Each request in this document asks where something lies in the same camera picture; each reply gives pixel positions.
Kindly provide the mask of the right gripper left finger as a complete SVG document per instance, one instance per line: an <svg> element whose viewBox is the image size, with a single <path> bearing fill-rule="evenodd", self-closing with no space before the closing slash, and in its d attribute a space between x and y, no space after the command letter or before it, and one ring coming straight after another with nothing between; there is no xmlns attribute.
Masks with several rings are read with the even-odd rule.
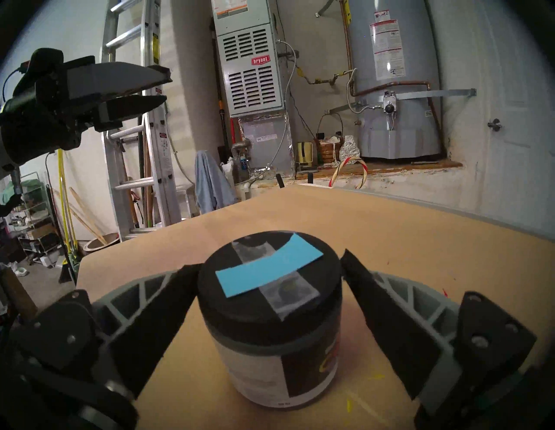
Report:
<svg viewBox="0 0 555 430"><path fill-rule="evenodd" d="M91 303L77 289L13 331L13 346L49 372L143 390L198 292L202 264L118 287Z"/></svg>

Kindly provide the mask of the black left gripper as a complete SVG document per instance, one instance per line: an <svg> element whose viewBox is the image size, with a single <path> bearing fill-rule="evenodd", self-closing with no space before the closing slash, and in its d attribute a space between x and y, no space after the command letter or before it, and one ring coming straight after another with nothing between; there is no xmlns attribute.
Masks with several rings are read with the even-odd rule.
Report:
<svg viewBox="0 0 555 430"><path fill-rule="evenodd" d="M134 93L172 82L169 68L96 63L93 55L65 62L64 72L61 99L56 97L60 93L51 95L45 90L40 94L34 87L2 107L2 168L19 167L57 149L78 148L90 127L97 132L122 127L124 121L141 117L167 100L162 94Z"/></svg>

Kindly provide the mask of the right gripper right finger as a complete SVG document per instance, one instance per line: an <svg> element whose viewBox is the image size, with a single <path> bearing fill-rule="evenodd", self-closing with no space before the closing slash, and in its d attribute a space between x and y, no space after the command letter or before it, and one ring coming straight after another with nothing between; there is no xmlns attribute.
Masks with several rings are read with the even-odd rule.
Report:
<svg viewBox="0 0 555 430"><path fill-rule="evenodd" d="M422 283L367 269L349 250L343 276L416 417L474 417L478 397L521 367L537 336L487 296L456 303Z"/></svg>

